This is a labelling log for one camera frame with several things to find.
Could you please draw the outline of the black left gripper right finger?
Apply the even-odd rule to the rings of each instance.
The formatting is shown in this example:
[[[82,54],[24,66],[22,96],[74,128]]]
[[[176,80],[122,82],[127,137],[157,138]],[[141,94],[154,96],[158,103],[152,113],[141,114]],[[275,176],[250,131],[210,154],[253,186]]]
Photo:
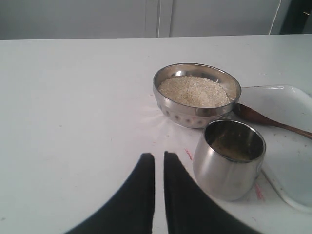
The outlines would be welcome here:
[[[242,234],[243,225],[198,187],[177,154],[164,152],[164,199],[170,234]]]

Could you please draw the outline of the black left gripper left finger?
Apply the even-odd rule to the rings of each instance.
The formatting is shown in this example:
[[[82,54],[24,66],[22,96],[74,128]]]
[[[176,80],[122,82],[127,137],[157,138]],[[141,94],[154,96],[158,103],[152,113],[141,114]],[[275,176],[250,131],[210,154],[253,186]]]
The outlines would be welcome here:
[[[69,234],[151,234],[155,210],[155,159],[138,163],[119,190]]]

